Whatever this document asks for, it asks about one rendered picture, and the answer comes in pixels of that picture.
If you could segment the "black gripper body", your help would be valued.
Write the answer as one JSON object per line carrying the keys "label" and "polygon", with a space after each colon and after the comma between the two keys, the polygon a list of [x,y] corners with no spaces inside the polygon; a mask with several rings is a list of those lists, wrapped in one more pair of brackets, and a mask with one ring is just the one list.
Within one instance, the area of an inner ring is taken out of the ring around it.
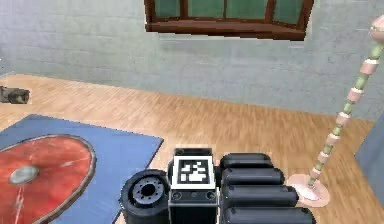
{"label": "black gripper body", "polygon": [[166,172],[147,169],[125,182],[120,207],[126,224],[169,224]]}

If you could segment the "blue floor mat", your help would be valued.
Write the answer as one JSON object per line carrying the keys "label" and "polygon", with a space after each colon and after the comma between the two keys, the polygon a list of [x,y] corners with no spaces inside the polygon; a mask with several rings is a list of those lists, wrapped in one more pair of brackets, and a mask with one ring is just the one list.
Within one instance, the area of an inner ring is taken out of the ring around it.
{"label": "blue floor mat", "polygon": [[93,146],[97,158],[84,194],[50,224],[113,224],[124,183],[149,166],[163,143],[158,137],[32,114],[0,132],[0,149],[46,134],[79,136]]}

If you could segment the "red round shield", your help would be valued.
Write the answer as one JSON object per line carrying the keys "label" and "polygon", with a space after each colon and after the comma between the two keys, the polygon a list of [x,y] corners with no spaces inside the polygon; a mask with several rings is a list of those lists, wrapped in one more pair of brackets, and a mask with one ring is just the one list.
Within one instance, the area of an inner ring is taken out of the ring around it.
{"label": "red round shield", "polygon": [[85,191],[96,168],[90,143],[44,135],[0,150],[0,224],[48,224]]}

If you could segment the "dark olive lump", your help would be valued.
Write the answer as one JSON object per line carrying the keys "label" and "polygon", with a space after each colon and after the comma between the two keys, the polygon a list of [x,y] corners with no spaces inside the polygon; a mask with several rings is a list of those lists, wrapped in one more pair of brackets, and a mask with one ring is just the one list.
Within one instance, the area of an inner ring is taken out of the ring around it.
{"label": "dark olive lump", "polygon": [[20,88],[0,86],[0,102],[10,104],[27,104],[30,91]]}

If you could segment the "brown framed window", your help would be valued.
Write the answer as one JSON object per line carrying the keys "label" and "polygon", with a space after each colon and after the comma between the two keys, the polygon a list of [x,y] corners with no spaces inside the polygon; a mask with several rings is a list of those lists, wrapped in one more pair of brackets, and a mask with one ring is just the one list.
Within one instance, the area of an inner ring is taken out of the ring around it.
{"label": "brown framed window", "polygon": [[315,0],[144,0],[148,32],[302,41]]}

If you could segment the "pink and green floor lamp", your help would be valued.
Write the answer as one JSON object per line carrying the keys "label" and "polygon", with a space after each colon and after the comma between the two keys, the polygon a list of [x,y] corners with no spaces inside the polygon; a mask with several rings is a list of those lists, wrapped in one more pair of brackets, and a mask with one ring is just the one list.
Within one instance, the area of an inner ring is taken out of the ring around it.
{"label": "pink and green floor lamp", "polygon": [[331,157],[332,150],[340,140],[342,130],[352,116],[354,105],[360,101],[369,78],[376,72],[380,57],[384,53],[384,14],[377,17],[372,23],[369,35],[374,41],[368,57],[363,61],[359,76],[353,87],[350,88],[346,102],[335,119],[333,130],[327,135],[323,149],[319,152],[316,163],[308,175],[291,175],[286,184],[292,186],[299,195],[299,202],[307,207],[324,207],[330,201],[330,193],[319,180],[321,172]]}

